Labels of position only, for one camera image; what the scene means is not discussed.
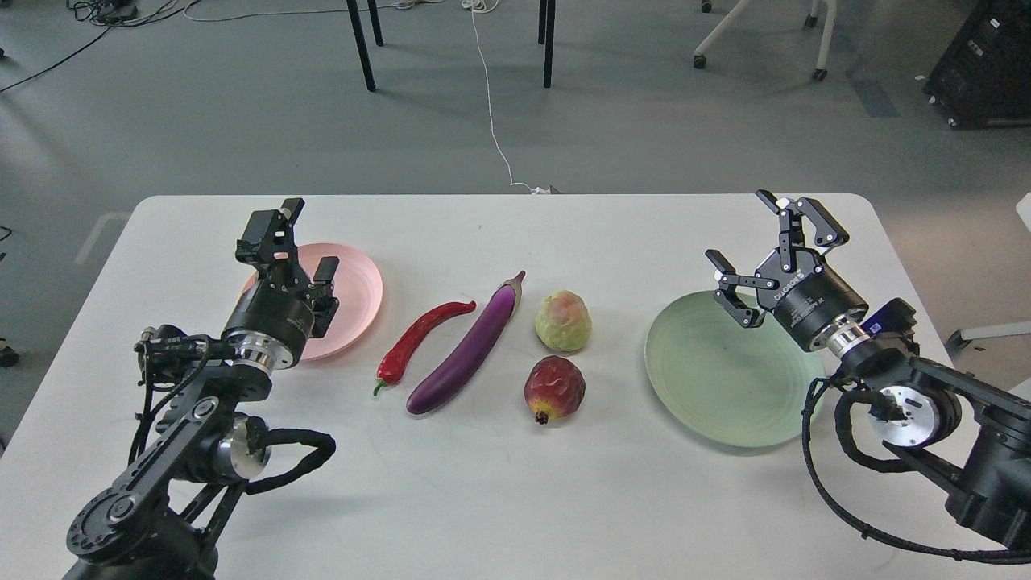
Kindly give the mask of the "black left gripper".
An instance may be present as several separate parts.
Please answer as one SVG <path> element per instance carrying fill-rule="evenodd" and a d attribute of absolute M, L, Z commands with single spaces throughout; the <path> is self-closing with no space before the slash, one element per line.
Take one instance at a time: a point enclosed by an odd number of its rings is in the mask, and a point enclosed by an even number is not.
<path fill-rule="evenodd" d="M 304 208 L 302 198 L 284 199 L 280 208 L 251 213 L 235 259 L 250 265 L 258 279 L 237 301 L 222 341 L 232 346 L 234 364 L 277 371 L 297 366 L 309 339 L 323 338 L 339 300 L 334 295 L 340 260 L 321 257 L 314 277 L 303 283 L 294 226 Z M 290 279 L 275 285 L 272 279 Z"/>

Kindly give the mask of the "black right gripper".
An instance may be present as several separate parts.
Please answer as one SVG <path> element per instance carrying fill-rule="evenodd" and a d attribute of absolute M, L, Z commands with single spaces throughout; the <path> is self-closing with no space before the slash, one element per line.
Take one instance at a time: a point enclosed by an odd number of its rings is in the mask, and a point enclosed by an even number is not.
<path fill-rule="evenodd" d="M 760 276 L 749 276 L 738 274 L 718 250 L 706 250 L 707 259 L 717 268 L 712 296 L 737 325 L 762 326 L 769 311 L 803 351 L 818 351 L 830 334 L 826 327 L 842 315 L 862 320 L 869 304 L 826 264 L 822 254 L 809 249 L 802 221 L 813 224 L 817 247 L 846 245 L 850 235 L 820 201 L 808 197 L 792 201 L 768 190 L 758 190 L 756 195 L 778 216 L 776 252 L 758 266 Z M 749 307 L 739 288 L 755 289 L 760 307 Z"/>

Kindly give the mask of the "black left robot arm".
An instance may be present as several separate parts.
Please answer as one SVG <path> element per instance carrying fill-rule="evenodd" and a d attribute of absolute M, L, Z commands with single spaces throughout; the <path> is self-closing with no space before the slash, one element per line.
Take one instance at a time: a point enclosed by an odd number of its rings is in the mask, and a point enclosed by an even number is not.
<path fill-rule="evenodd" d="M 244 494 L 320 469 L 336 443 L 310 429 L 272 429 L 237 410 L 265 400 L 271 374 L 294 367 L 339 302 L 339 260 L 307 274 L 294 241 L 299 197 L 251 214 L 235 247 L 255 270 L 220 337 L 147 328 L 135 345 L 144 408 L 126 469 L 68 528 L 68 579 L 211 579 L 217 541 Z"/>

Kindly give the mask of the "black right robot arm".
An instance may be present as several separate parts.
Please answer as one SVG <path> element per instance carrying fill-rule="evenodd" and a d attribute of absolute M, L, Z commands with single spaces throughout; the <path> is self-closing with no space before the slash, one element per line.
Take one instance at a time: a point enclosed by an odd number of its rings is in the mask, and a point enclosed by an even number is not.
<path fill-rule="evenodd" d="M 972 375 L 924 359 L 914 338 L 916 309 L 894 298 L 872 312 L 826 261 L 849 234 L 820 201 L 795 201 L 760 187 L 778 220 L 778 241 L 751 275 L 716 249 L 714 300 L 743 328 L 766 313 L 800 349 L 828 349 L 839 365 L 816 378 L 802 410 L 802 451 L 818 494 L 862 537 L 955 561 L 1029 562 L 1030 408 L 1027 400 Z M 890 535 L 832 498 L 810 448 L 814 404 L 840 393 L 834 428 L 850 460 L 880 474 L 917 473 L 946 493 L 956 524 L 1000 545 L 997 550 L 940 549 Z"/>

